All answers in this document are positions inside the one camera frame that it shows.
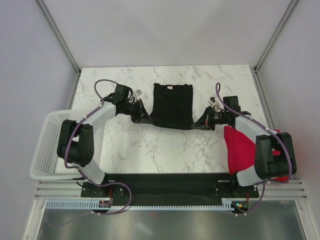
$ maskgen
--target white cable tray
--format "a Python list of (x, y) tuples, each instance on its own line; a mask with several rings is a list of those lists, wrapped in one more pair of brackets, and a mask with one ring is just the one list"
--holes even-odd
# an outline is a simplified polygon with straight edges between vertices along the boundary
[[(99, 207), (99, 200), (62, 200), (52, 199), (46, 203), (47, 209), (69, 209), (69, 210), (107, 210), (109, 208)], [(182, 210), (182, 211), (233, 211), (232, 202), (223, 200), (222, 205), (200, 205), (200, 206), (129, 206), (128, 210)], [(122, 209), (124, 206), (113, 206), (112, 210)]]

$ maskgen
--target black mounting plate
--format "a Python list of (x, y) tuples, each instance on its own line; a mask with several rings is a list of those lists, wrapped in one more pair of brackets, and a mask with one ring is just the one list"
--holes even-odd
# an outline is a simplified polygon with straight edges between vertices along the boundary
[[(132, 192), (131, 206), (221, 205), (223, 198), (258, 198), (253, 186), (237, 187), (228, 173), (133, 173), (108, 174), (109, 182), (121, 182)], [(112, 204), (124, 206), (129, 191), (121, 185), (112, 188)], [(83, 198), (108, 198), (110, 188), (82, 189)]]

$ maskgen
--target red cloth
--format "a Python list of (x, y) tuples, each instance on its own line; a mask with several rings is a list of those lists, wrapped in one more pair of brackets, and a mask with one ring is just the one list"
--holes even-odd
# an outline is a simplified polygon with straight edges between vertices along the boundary
[[(224, 140), (228, 151), (228, 168), (230, 175), (245, 170), (255, 164), (256, 145), (242, 132), (230, 126), (224, 127)], [(273, 151), (277, 156), (280, 151)]]

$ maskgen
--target white wall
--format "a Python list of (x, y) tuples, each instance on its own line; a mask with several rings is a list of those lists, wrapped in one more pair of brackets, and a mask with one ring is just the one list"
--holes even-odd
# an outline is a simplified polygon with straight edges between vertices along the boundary
[(37, 182), (29, 176), (45, 116), (65, 109), (76, 73), (33, 0), (0, 1), (0, 239), (20, 240)]
[(292, 135), (297, 175), (320, 226), (320, 1), (300, 1), (262, 65), (276, 126)]
[(44, 0), (83, 67), (256, 65), (290, 0)]

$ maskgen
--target white marble surface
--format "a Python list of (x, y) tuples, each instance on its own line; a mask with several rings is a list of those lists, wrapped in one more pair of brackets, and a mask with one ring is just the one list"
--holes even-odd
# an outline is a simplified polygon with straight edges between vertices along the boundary
[[(237, 95), (243, 111), (263, 124), (266, 120), (248, 65), (150, 66), (84, 68), (72, 109), (92, 109), (99, 103), (94, 83), (110, 79), (142, 90), (147, 112), (153, 108), (153, 84), (193, 85), (193, 120), (203, 114), (208, 100), (221, 83), (222, 97)], [(102, 96), (115, 85), (98, 83)], [(227, 172), (227, 148), (223, 126), (215, 131), (177, 130), (150, 124), (133, 124), (129, 116), (118, 115), (106, 123), (100, 167), (107, 173), (199, 173)]]

